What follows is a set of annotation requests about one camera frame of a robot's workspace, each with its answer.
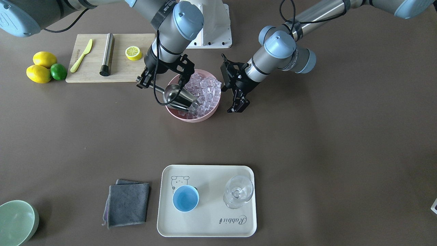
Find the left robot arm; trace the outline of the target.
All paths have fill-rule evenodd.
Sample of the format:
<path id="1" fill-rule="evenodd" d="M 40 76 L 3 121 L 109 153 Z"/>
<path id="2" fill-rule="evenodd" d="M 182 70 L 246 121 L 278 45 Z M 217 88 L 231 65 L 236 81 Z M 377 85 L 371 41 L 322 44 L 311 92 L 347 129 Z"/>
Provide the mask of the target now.
<path id="1" fill-rule="evenodd" d="M 291 19 L 284 18 L 280 26 L 266 26 L 259 35 L 260 48 L 245 63 L 233 62 L 224 54 L 221 72 L 224 79 L 222 92 L 231 90 L 233 103 L 228 113 L 241 113 L 250 104 L 247 95 L 272 71 L 308 73 L 316 64 L 313 51 L 297 45 L 304 35 L 323 24 L 344 16 L 350 9 L 364 5 L 388 12 L 402 19 L 413 18 L 435 0 L 322 0 Z"/>

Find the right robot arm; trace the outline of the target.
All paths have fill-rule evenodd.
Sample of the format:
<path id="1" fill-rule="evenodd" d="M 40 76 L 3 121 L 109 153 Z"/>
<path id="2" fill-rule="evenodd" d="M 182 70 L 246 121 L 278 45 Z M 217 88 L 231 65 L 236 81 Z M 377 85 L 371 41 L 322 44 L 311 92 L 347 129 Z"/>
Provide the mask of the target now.
<path id="1" fill-rule="evenodd" d="M 182 67 L 182 84 L 185 85 L 192 73 L 192 63 L 182 65 L 185 59 L 182 53 L 203 28 L 204 18 L 201 11 L 188 1 L 175 0 L 2 0 L 1 29 L 20 38 L 27 38 L 48 30 L 62 18 L 81 11 L 83 14 L 100 5 L 115 3 L 121 10 L 115 10 L 108 17 L 90 19 L 90 25 L 97 30 L 115 30 L 126 27 L 132 31 L 142 28 L 149 22 L 157 32 L 156 39 L 149 48 L 146 58 L 146 70 L 141 75 L 140 84 L 148 75 L 153 77 L 167 70 L 176 71 Z"/>

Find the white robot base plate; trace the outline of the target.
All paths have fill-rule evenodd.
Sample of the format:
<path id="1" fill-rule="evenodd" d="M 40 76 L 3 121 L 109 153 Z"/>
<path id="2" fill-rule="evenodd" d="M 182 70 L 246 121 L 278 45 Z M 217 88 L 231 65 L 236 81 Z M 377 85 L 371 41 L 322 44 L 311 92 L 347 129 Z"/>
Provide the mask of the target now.
<path id="1" fill-rule="evenodd" d="M 203 14 L 203 29 L 188 49 L 227 49 L 232 46 L 229 6 L 222 0 L 189 0 Z"/>

